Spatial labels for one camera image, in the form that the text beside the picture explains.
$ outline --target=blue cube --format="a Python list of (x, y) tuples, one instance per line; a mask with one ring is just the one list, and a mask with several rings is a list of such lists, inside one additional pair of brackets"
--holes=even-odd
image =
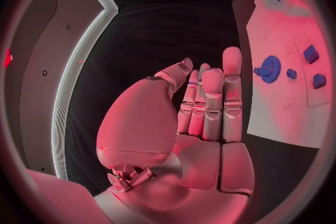
[(326, 84), (325, 76), (322, 74), (316, 74), (314, 76), (314, 88), (323, 87)]
[(315, 62), (319, 58), (319, 53), (318, 51), (314, 48), (313, 45), (310, 45), (305, 51), (304, 51), (304, 56), (310, 64)]

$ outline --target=robotic hand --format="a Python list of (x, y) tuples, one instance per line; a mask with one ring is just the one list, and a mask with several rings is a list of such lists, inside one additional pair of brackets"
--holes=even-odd
[[(230, 47), (223, 52), (223, 71), (202, 64), (191, 73), (193, 64), (187, 58), (123, 92), (107, 112), (97, 136), (97, 155), (113, 172), (108, 174), (111, 184), (126, 192), (152, 178), (150, 168), (171, 155), (176, 130), (205, 141), (220, 141), (221, 137), (226, 142), (240, 141), (240, 66), (240, 50)], [(171, 98), (190, 73), (176, 116)]]

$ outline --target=white pegboard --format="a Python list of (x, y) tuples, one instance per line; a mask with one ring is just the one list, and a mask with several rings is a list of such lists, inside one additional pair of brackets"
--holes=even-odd
[[(282, 70), (271, 84), (253, 74), (248, 133), (319, 148), (330, 117), (328, 102), (332, 92), (330, 60), (324, 40), (309, 9), (301, 1), (255, 0), (255, 4), (256, 9), (246, 27), (253, 68), (260, 67), (266, 57), (274, 55), (280, 59)], [(298, 48), (296, 43), (309, 38), (318, 43), (321, 61), (315, 65), (316, 69), (310, 65), (307, 70), (304, 45)], [(295, 80), (287, 77), (289, 68), (296, 70)], [(327, 87), (313, 88), (314, 72), (326, 75)]]

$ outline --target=blue gear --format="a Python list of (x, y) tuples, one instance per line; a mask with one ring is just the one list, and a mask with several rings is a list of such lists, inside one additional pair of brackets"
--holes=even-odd
[(271, 55), (268, 56), (261, 67), (260, 73), (262, 80), (266, 83), (273, 83), (276, 81), (281, 72), (281, 62), (280, 60)]

